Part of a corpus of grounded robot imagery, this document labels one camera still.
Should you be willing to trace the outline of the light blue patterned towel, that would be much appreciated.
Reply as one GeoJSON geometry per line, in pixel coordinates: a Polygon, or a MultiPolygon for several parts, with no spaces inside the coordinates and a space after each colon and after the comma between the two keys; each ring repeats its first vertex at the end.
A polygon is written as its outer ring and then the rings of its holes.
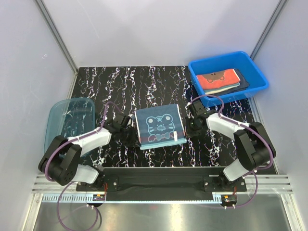
{"type": "Polygon", "coordinates": [[[177,104],[139,109],[134,116],[141,150],[180,145],[187,141],[177,104]]]}

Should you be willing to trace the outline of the yellow towel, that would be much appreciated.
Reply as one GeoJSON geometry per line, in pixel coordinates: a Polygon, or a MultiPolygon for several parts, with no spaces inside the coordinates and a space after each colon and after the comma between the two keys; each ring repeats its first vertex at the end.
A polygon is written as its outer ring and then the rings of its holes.
{"type": "Polygon", "coordinates": [[[223,86],[223,87],[220,87],[220,88],[215,88],[215,89],[210,89],[210,90],[204,90],[204,92],[205,92],[205,95],[212,95],[212,94],[216,94],[216,93],[220,93],[220,92],[223,92],[223,91],[227,91],[227,90],[236,88],[238,86],[240,86],[240,83],[226,85],[226,86],[223,86]]]}

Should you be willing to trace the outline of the brown towel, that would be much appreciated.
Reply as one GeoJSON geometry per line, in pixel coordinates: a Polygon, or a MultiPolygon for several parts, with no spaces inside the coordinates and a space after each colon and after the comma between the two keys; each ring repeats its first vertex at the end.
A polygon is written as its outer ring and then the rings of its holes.
{"type": "Polygon", "coordinates": [[[238,77],[235,74],[232,74],[232,71],[230,74],[225,72],[225,70],[197,75],[197,79],[204,90],[220,88],[222,86],[237,83],[239,81],[238,77]]]}

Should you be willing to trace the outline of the dark grey-blue towel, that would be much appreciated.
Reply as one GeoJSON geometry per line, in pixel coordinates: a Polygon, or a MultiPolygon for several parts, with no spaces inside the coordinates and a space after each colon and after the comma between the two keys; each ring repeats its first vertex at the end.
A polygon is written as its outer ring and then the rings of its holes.
{"type": "Polygon", "coordinates": [[[249,82],[247,82],[247,80],[244,78],[244,76],[240,73],[240,71],[238,69],[225,70],[225,72],[230,73],[230,74],[231,74],[231,71],[232,71],[233,75],[235,74],[238,77],[238,79],[239,79],[238,83],[240,83],[240,86],[233,88],[233,89],[230,89],[230,90],[227,90],[227,91],[216,93],[216,94],[213,94],[213,95],[222,96],[222,95],[226,95],[226,94],[231,94],[231,93],[234,93],[234,92],[243,91],[250,86],[249,82]]]}

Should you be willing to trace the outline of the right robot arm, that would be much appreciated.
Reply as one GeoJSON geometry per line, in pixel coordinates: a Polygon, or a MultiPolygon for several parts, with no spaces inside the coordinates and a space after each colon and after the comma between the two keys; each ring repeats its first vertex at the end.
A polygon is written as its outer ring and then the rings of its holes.
{"type": "Polygon", "coordinates": [[[191,117],[186,117],[186,136],[200,137],[206,131],[216,131],[234,141],[237,158],[226,166],[214,182],[222,190],[231,190],[243,176],[255,172],[264,164],[273,164],[276,151],[259,123],[243,123],[228,118],[220,111],[206,110],[200,101],[188,104],[191,117]]]}

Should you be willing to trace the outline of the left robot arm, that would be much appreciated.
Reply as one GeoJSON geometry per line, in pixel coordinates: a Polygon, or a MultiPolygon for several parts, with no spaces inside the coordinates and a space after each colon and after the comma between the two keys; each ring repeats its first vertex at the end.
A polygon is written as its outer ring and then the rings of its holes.
{"type": "Polygon", "coordinates": [[[38,164],[38,169],[45,174],[49,181],[55,181],[65,186],[71,182],[87,183],[91,189],[97,191],[103,187],[104,179],[100,176],[102,170],[85,166],[79,160],[86,153],[111,141],[119,141],[125,146],[138,145],[138,138],[134,128],[135,116],[117,113],[114,119],[104,122],[85,134],[65,138],[56,136],[38,164]]]}

